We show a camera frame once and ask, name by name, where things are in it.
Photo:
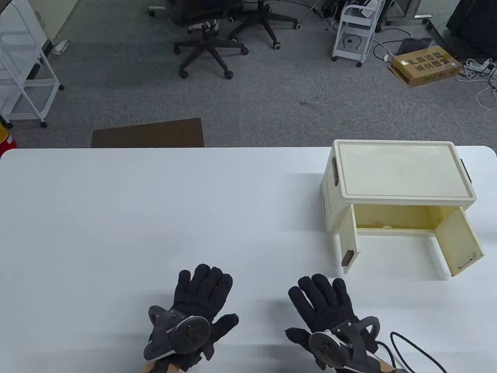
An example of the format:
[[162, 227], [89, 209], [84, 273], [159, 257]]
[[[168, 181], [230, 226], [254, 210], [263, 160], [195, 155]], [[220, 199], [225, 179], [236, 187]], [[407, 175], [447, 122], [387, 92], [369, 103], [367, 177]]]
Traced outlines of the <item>person's left hand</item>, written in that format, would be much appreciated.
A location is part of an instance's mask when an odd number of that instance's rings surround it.
[[172, 356], [172, 364], [187, 372], [204, 356], [209, 361], [214, 355], [214, 344], [233, 330], [239, 322], [235, 313], [214, 319], [224, 307], [233, 286], [233, 278], [218, 267], [201, 263], [192, 275], [188, 270], [179, 273], [172, 310], [185, 316], [200, 316], [210, 323], [210, 338], [199, 349], [186, 355]]

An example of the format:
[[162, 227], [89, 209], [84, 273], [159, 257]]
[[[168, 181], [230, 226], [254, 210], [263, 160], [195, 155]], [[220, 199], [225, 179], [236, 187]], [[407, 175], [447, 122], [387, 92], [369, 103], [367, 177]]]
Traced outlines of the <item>person's right hand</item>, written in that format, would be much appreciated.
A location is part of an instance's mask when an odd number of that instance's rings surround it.
[[332, 282], [321, 274], [306, 276], [288, 291], [291, 302], [308, 329], [288, 328], [287, 338], [313, 354], [321, 370], [339, 373], [379, 373], [376, 317], [359, 319], [341, 278]]

